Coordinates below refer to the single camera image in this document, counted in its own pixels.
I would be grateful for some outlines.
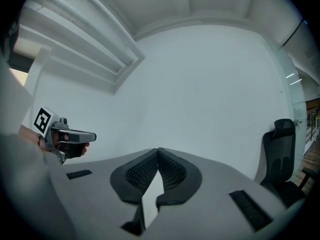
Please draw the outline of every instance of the wooden floor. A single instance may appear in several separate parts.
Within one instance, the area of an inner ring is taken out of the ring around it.
[[[309,168],[315,172],[320,173],[320,136],[317,138],[316,142],[312,144],[308,152],[304,155],[299,173],[297,174],[294,183],[299,186],[301,181],[304,179],[305,174],[302,172],[303,168]],[[308,195],[315,181],[309,178],[302,191]]]

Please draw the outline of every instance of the black mesh panel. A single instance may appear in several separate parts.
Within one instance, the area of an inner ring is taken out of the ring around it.
[[[164,191],[173,190],[185,180],[186,169],[170,157],[160,153],[158,155],[158,163]]]
[[[158,156],[154,153],[143,162],[129,169],[125,179],[143,194],[147,191],[158,171]]]
[[[290,119],[279,119],[274,122],[273,139],[292,136],[296,132],[294,122]]]
[[[271,218],[245,191],[237,190],[229,195],[255,231],[263,229],[272,222]]]

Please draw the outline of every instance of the gray chair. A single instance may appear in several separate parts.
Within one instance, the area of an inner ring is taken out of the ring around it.
[[[287,207],[306,197],[303,186],[309,177],[315,179],[317,176],[314,171],[304,168],[305,178],[299,186],[287,181],[294,171],[295,144],[296,127],[291,119],[275,121],[274,130],[263,135],[266,175],[260,184],[278,196]]]

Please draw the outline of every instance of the gray surface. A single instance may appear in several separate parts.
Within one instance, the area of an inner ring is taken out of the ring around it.
[[[285,210],[268,190],[232,167],[167,149],[196,165],[202,173],[202,184],[186,203],[162,206],[150,227],[137,237],[120,228],[133,219],[136,207],[119,199],[110,185],[110,175],[115,168],[150,149],[61,166],[54,154],[43,154],[17,136],[1,137],[5,155],[1,156],[0,175],[11,200],[33,226],[58,239],[247,238],[254,235],[254,230],[229,196],[236,190],[245,190],[273,219]],[[72,180],[66,175],[84,169],[92,174]]]
[[[0,145],[1,187],[18,214],[45,239],[78,239],[41,150],[17,135],[0,135]]]
[[[163,206],[143,239],[242,239],[254,233],[229,196],[244,190],[274,219],[284,205],[268,190],[234,168],[213,160],[166,149],[202,173],[200,189],[183,205]]]
[[[119,204],[120,200],[110,186],[110,175],[118,166],[149,150],[103,161],[69,164],[64,169],[68,173],[84,169],[93,172],[72,182],[91,196],[90,200],[97,208],[106,207],[108,200],[110,206],[107,209],[113,214],[113,222],[120,226],[131,218],[135,208],[127,211],[125,205]],[[167,150],[196,165],[202,173],[202,184],[185,204],[161,207],[141,239],[241,239],[251,236],[254,230],[229,196],[236,190],[245,190],[272,219],[285,210],[268,190],[234,168],[188,153]]]
[[[299,201],[291,205],[285,212],[276,217],[276,219],[272,223],[247,238],[247,240],[273,239],[293,220],[293,218],[300,211],[304,202],[304,199],[300,199]]]

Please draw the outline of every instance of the chair backrest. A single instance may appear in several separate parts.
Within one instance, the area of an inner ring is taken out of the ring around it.
[[[264,184],[286,182],[294,171],[296,127],[291,119],[274,122],[274,130],[263,135],[266,158]]]

